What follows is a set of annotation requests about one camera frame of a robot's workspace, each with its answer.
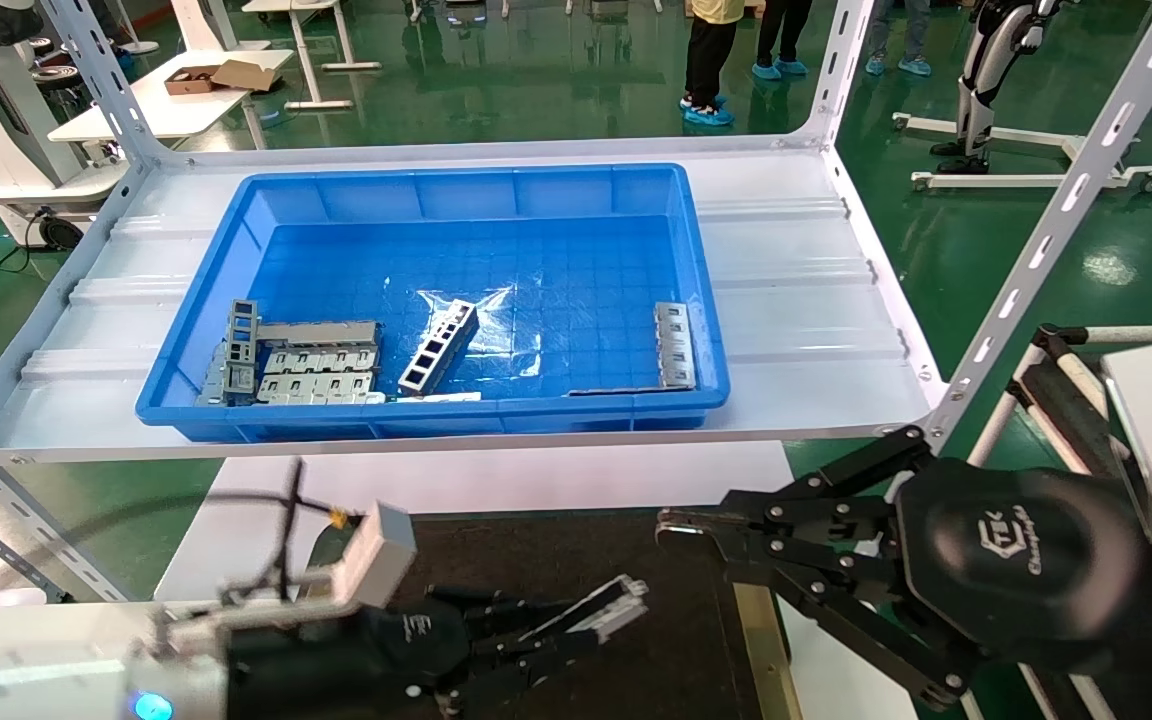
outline blue led light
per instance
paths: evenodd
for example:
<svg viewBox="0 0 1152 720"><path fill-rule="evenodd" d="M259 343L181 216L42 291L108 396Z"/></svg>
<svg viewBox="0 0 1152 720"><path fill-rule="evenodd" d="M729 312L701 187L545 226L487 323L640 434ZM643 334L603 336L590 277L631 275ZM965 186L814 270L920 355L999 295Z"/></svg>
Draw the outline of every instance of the blue led light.
<svg viewBox="0 0 1152 720"><path fill-rule="evenodd" d="M175 710L172 702L160 694L142 694L141 697L136 698L132 712L141 720L172 720Z"/></svg>

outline green epoxy floor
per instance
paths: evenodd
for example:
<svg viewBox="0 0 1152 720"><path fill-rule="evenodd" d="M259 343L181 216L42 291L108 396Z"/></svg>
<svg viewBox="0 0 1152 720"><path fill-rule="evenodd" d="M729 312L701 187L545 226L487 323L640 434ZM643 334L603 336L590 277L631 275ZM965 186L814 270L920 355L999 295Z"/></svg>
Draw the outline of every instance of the green epoxy floor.
<svg viewBox="0 0 1152 720"><path fill-rule="evenodd" d="M615 3L600 3L613 6ZM266 124L271 147L325 145L393 145L393 143L556 141L558 138L677 136L698 132L679 118L687 22L680 0L666 12L636 1L624 13L594 18L586 0L570 18L556 0L520 0L507 22L493 3L484 28L449 26L442 6L430 5L412 26L397 0L349 0L346 5L355 53L380 60L377 74L326 76L326 99L353 99L355 109L320 115L280 113ZM1021 59L996 101L998 123L1053 132L1083 132L1111 91L1137 38L1147 3L1067 3L1053 20L1048 45ZM262 26L233 8L238 37L268 37L276 47L291 46L285 18ZM461 18L479 14L461 13ZM817 0L799 45L799 58L813 70L823 58L832 3ZM902 43L904 18L897 15L892 53ZM172 50L179 31L172 22L142 33ZM306 26L314 61L338 58L332 20ZM783 83L755 81L755 21L742 22L723 70L723 93L736 114L729 131L785 132L809 112L812 77ZM975 328L995 296L1007 270L1047 202L1044 191L911 194L909 173L929 169L927 138L895 135L890 113L903 109L930 118L950 118L956 101L955 77L969 40L968 13L937 10L925 54L931 78L892 69L881 78L858 71L838 145L882 237L915 313L946 378L963 355ZM166 51L138 60L141 71L168 56ZM273 113L303 94L296 65L285 73L287 88L260 99ZM251 147L237 112L191 141L189 149ZM1132 160L1152 164L1152 115ZM998 172L1053 172L1048 158L996 152ZM0 241L0 258L8 249ZM17 275L0 272L0 351L26 319L44 291L41 276L55 272L58 258L40 256L36 268ZM1061 324L1152 323L1152 197L1126 191L1102 194L1064 258L1053 270L1025 320ZM1009 348L1002 365L1010 369L1020 346ZM995 397L1000 378L987 382ZM987 400L973 408L967 434L988 412ZM963 450L970 437L955 438ZM856 442L790 444L795 469L805 471L835 457ZM995 464L1049 464L1053 458L1021 420L998 448ZM204 492L218 461L120 462L20 469L22 482L63 523L78 524L101 511L149 497ZM191 511L161 511L88 539L97 561L131 591L147 597L188 528ZM0 513L0 533L22 541ZM54 562L45 569L61 584L84 591ZM1005 717L1033 717L1032 703L1021 700L1014 673L998 673L978 687L988 708Z"/></svg>

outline robot leg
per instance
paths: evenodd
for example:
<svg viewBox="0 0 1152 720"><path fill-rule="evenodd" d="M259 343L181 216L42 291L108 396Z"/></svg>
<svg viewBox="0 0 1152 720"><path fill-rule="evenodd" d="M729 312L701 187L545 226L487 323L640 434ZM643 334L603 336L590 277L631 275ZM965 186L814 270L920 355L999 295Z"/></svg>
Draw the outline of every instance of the robot leg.
<svg viewBox="0 0 1152 720"><path fill-rule="evenodd" d="M968 120L972 116L972 91L975 77L980 67L983 51L988 44L986 36L980 33L979 24L972 32L972 46L963 63L963 74L958 76L958 114L954 118L957 138L950 142L938 142L932 146L932 156L963 156L967 152Z"/></svg>
<svg viewBox="0 0 1152 720"><path fill-rule="evenodd" d="M958 142L963 143L963 158L946 160L937 168L947 174L984 174L990 172L990 132L993 129L993 99L1018 58L1020 33L1032 18L1032 5L1011 8L1002 22L987 37L980 54L977 73L972 77L972 93L968 99L967 122L958 122Z"/></svg>

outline caster wheel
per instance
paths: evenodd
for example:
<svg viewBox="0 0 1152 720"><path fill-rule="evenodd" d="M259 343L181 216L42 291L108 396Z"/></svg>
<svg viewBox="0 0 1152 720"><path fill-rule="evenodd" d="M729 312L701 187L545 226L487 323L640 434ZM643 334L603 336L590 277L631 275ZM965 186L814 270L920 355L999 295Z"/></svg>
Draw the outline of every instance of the caster wheel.
<svg viewBox="0 0 1152 720"><path fill-rule="evenodd" d="M1146 195L1152 195L1152 176L1144 177L1140 181L1138 188L1139 188L1140 192L1144 192Z"/></svg>

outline black cable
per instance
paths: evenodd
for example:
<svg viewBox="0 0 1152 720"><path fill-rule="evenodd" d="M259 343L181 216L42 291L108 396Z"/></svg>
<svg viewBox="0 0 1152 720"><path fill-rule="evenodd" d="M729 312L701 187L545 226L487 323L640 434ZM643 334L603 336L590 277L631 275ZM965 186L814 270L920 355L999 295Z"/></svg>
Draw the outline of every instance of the black cable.
<svg viewBox="0 0 1152 720"><path fill-rule="evenodd" d="M2 270L3 273L13 273L13 275L17 275L17 274L24 272L25 268L28 268L28 266L29 266L29 228L32 228L33 223L36 223L37 220L38 220L38 218L41 218L41 215L44 215L44 213L41 211L37 211L37 213L35 213L32 218L29 218L29 223L26 225L26 227L24 227L24 245L16 245L16 247L14 247L13 250L12 250L12 252L8 252L7 255L3 256L3 258L0 258L0 270ZM7 268L5 268L3 265L6 264L6 262L8 262L9 259L12 259L12 257L15 253L20 252L20 250L22 250L22 249L24 249L24 263L20 264L18 268L16 268L16 270L7 270Z"/></svg>
<svg viewBox="0 0 1152 720"><path fill-rule="evenodd" d="M279 541L278 551L278 600L288 602L288 585L291 579L287 577L287 551L291 544L291 525L296 524L297 502L301 500L301 483L305 478L305 465L302 460L296 461L296 473L291 476L291 491L287 493L287 510L283 511L283 532Z"/></svg>
<svg viewBox="0 0 1152 720"><path fill-rule="evenodd" d="M305 101L305 90L306 90L308 86L310 86L310 83L306 83L305 78L301 78L301 96L297 97L297 100L296 100L297 105L301 105L301 103ZM296 118L301 118L301 108L288 109L287 111L287 118L283 118L282 120L279 120L279 122L275 122L274 124L271 124L268 128L265 128L265 129L274 129L276 127L282 127L282 126L291 122Z"/></svg>
<svg viewBox="0 0 1152 720"><path fill-rule="evenodd" d="M70 529L69 532L65 533L65 540L69 544L77 544L82 539L86 539L93 535L104 532L114 528L115 525L126 523L128 520L142 518L145 515L156 514L156 511L174 510L179 507L189 507L197 503L206 502L276 502L282 506L288 505L288 497L279 495L273 492L210 492L206 495L179 495L179 497L152 497L147 500L142 500L139 502L132 502L131 505L124 505L119 507L113 511L106 511L106 514L99 516L99 518L88 520L86 523L78 524L76 528ZM297 500L291 502L294 507L303 507L303 509L320 511L324 515L333 515L334 507L326 505L325 502L317 502L314 500L305 500L303 497L297 497ZM361 515L349 516L351 523L361 518ZM30 564L38 564L41 560L46 559L50 553L55 553L55 544L60 540L46 541L41 545L40 550L29 553L24 559ZM270 574L271 568L279 558L287 556L285 554L285 546L287 546L288 537L282 538L282 546L275 550L274 556L270 558L266 564L265 573L257 577L255 583L256 588L248 589L247 593L242 597L247 598L257 589L265 589L270 586Z"/></svg>

